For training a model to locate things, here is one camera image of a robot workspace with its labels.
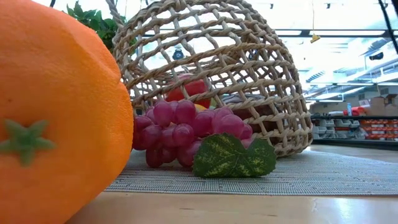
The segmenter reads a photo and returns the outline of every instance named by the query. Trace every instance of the green plant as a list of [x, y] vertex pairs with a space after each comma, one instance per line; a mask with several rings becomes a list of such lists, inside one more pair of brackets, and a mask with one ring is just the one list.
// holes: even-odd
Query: green plant
[[[100, 10], [92, 9], [89, 11], [83, 11], [79, 1], [75, 3], [75, 7], [69, 8], [67, 5], [69, 16], [77, 19], [82, 24], [93, 29], [104, 42], [104, 45], [109, 51], [113, 51], [112, 38], [115, 36], [118, 26], [112, 19], [103, 19]], [[121, 19], [126, 22], [126, 18], [121, 16]], [[134, 44], [136, 40], [131, 40], [130, 45]]]
[[274, 148], [265, 140], [255, 139], [245, 149], [230, 134], [206, 137], [193, 160], [193, 174], [198, 177], [259, 177], [275, 169]]

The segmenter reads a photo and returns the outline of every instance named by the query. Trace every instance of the green calyx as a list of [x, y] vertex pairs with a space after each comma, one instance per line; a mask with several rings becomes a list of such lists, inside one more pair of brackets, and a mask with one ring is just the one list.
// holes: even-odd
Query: green calyx
[[9, 139], [0, 142], [0, 153], [18, 154], [22, 166], [32, 163], [35, 151], [55, 147], [54, 142], [41, 137], [47, 126], [46, 120], [37, 121], [28, 128], [10, 119], [6, 119], [4, 124]]

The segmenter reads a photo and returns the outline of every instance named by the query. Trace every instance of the red grape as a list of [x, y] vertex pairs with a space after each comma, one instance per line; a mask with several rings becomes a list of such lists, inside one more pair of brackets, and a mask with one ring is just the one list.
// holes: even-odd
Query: red grape
[[175, 126], [170, 126], [168, 128], [163, 129], [161, 141], [166, 147], [175, 147], [175, 143], [173, 140], [173, 131]]
[[178, 102], [177, 102], [177, 101], [171, 101], [171, 102], [169, 102], [169, 104], [170, 104], [170, 106], [172, 107], [172, 111], [173, 111], [172, 122], [173, 122], [174, 124], [177, 124], [177, 118], [176, 118], [176, 116], [175, 116], [175, 109], [176, 109], [177, 106], [178, 106]]
[[142, 141], [141, 141], [140, 132], [134, 131], [133, 139], [132, 139], [132, 148], [135, 149], [135, 150], [137, 150], [137, 151], [145, 150], [146, 148], [144, 148], [144, 147], [142, 146], [142, 143], [141, 143], [141, 142], [142, 142]]
[[136, 133], [138, 131], [141, 131], [152, 124], [154, 123], [147, 116], [136, 116], [134, 118], [134, 132]]
[[191, 143], [189, 147], [180, 147], [177, 152], [177, 160], [183, 167], [191, 167], [193, 165], [193, 157], [200, 147], [201, 141]]
[[253, 135], [253, 129], [250, 125], [244, 124], [243, 132], [240, 136], [240, 139], [249, 139]]
[[241, 136], [244, 128], [244, 123], [242, 119], [233, 114], [227, 115], [219, 120], [213, 120], [213, 124], [214, 133], [228, 133], [232, 134], [238, 139]]
[[168, 102], [160, 100], [155, 104], [154, 119], [157, 124], [163, 127], [169, 126], [173, 115], [173, 109]]
[[191, 126], [187, 124], [179, 124], [174, 128], [173, 140], [177, 147], [189, 146], [194, 139], [195, 135]]
[[159, 150], [146, 150], [146, 162], [149, 167], [158, 168], [163, 164], [162, 156], [163, 151]]
[[177, 149], [173, 147], [164, 147], [162, 150], [162, 161], [164, 163], [171, 163], [177, 158]]
[[253, 142], [253, 139], [243, 139], [241, 142], [243, 147], [247, 149], [250, 146], [250, 144]]
[[223, 108], [215, 109], [215, 110], [214, 110], [214, 113], [215, 113], [215, 114], [214, 114], [213, 121], [212, 121], [213, 130], [214, 130], [214, 128], [215, 128], [215, 123], [216, 123], [217, 121], [220, 121], [221, 118], [223, 118], [223, 117], [225, 117], [225, 116], [227, 116], [227, 115], [234, 114], [234, 113], [232, 112], [232, 110], [231, 110], [230, 108], [228, 108], [228, 107], [223, 107]]
[[178, 124], [190, 124], [197, 115], [195, 105], [188, 100], [182, 100], [175, 109], [175, 118]]
[[156, 124], [155, 115], [154, 115], [154, 108], [153, 107], [151, 107], [151, 108], [149, 108], [147, 110], [147, 112], [145, 113], [145, 116], [150, 118]]
[[211, 116], [211, 113], [206, 111], [199, 112], [192, 123], [195, 136], [202, 138], [213, 133], [213, 128], [211, 125], [212, 119], [213, 117]]
[[150, 125], [141, 131], [140, 136], [142, 147], [145, 149], [153, 148], [156, 143], [160, 142], [162, 127], [159, 125]]
[[211, 115], [212, 118], [213, 118], [214, 115], [216, 114], [215, 110], [212, 110], [212, 109], [205, 109], [205, 110], [202, 111], [202, 112], [209, 113], [209, 114]]

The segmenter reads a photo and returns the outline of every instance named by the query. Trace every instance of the basket handle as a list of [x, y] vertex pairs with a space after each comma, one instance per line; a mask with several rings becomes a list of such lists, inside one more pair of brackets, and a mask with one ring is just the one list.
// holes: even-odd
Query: basket handle
[[108, 3], [109, 10], [111, 11], [111, 15], [113, 16], [113, 20], [116, 22], [118, 26], [118, 31], [124, 27], [124, 22], [116, 9], [116, 5], [113, 0], [105, 0]]

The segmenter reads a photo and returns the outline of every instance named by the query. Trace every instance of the grape leaf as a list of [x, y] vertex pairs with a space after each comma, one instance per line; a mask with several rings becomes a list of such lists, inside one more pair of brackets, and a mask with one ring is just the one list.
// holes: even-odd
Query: grape leaf
[[275, 169], [274, 148], [265, 140], [255, 139], [245, 149], [230, 134], [206, 137], [193, 159], [197, 177], [259, 177]]

